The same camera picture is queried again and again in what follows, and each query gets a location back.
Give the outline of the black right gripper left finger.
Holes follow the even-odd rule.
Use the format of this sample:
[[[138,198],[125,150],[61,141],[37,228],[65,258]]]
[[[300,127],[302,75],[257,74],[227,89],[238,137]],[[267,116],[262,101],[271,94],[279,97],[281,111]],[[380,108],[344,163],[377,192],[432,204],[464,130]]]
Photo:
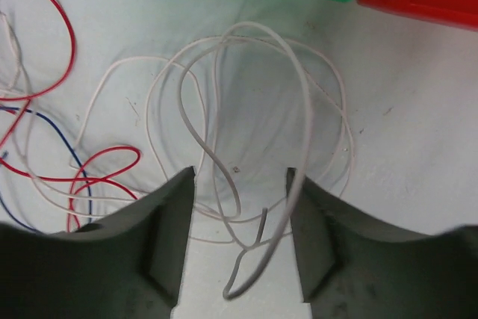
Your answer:
[[[187,167],[76,232],[1,225],[3,318],[169,318],[179,301],[195,200]]]

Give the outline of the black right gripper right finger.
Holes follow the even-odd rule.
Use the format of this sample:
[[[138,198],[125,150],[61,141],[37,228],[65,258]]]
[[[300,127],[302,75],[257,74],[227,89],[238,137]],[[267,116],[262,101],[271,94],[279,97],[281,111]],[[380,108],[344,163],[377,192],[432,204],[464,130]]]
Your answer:
[[[477,228],[425,235],[305,179],[291,229],[313,318],[475,318]]]

